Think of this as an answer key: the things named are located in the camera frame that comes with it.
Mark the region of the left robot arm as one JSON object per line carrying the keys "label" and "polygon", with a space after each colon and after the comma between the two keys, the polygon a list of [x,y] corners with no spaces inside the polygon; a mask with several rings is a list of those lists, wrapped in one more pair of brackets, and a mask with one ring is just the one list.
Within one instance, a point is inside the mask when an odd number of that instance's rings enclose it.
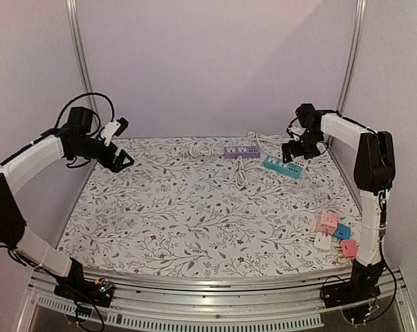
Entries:
{"label": "left robot arm", "polygon": [[0,248],[63,279],[63,289],[75,300],[83,300],[90,293],[88,282],[80,277],[81,263],[37,234],[22,208],[27,201],[24,194],[35,188],[37,177],[62,160],[96,161],[113,173],[133,164],[133,158],[113,141],[127,129],[128,120],[111,118],[102,128],[92,129],[94,116],[90,109],[73,107],[66,123],[55,123],[53,128],[0,163]]}

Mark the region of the pink cube socket adapter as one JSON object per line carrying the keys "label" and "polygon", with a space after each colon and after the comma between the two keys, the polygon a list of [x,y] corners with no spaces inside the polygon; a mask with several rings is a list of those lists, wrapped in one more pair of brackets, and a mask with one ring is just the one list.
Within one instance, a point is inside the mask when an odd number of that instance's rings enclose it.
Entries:
{"label": "pink cube socket adapter", "polygon": [[324,210],[317,218],[316,232],[334,235],[337,230],[337,214],[332,211]]}

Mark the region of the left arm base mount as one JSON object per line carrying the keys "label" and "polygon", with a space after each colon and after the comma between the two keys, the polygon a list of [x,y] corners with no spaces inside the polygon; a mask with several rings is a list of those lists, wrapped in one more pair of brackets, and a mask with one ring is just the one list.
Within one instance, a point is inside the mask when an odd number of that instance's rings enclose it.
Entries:
{"label": "left arm base mount", "polygon": [[76,302],[83,302],[109,308],[113,300],[115,284],[100,278],[95,281],[79,279],[73,281],[68,277],[55,277],[57,285],[54,294]]}

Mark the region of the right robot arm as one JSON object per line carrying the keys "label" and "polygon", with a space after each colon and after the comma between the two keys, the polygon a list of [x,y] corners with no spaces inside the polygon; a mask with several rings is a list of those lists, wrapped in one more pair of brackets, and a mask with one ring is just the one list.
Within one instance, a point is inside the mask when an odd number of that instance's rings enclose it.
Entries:
{"label": "right robot arm", "polygon": [[388,131],[376,131],[343,116],[339,111],[317,110],[301,104],[295,111],[301,134],[287,129],[290,140],[281,146],[284,162],[301,156],[319,155],[317,144],[330,136],[352,148],[356,154],[353,180],[360,191],[362,229],[358,254],[347,282],[324,286],[325,300],[358,302],[380,294],[378,280],[387,263],[383,243],[387,226],[387,202],[396,175],[393,138]]}

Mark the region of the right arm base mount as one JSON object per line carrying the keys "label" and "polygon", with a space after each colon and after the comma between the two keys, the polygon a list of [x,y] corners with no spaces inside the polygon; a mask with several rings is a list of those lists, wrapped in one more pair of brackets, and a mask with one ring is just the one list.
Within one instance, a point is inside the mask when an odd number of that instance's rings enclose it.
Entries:
{"label": "right arm base mount", "polygon": [[327,277],[319,296],[326,308],[340,307],[343,318],[352,325],[366,324],[373,312],[380,308],[380,288],[358,288],[338,276]]}

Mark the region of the white plug adapter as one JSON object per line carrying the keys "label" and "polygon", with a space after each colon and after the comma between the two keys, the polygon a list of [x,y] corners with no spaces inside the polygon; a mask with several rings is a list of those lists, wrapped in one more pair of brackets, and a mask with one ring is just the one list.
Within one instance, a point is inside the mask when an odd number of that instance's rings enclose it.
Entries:
{"label": "white plug adapter", "polygon": [[326,234],[324,232],[317,232],[315,234],[313,245],[318,250],[325,250],[328,251],[331,249],[332,244],[332,236],[329,234]]}

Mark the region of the teal power strip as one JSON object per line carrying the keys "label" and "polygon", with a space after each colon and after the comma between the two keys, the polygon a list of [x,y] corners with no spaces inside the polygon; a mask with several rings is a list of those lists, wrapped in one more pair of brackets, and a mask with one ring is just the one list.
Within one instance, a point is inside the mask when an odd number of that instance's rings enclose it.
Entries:
{"label": "teal power strip", "polygon": [[300,179],[305,164],[299,161],[284,163],[283,160],[280,158],[274,156],[267,156],[263,161],[263,166],[267,169],[275,171],[278,174],[288,176],[297,180]]}

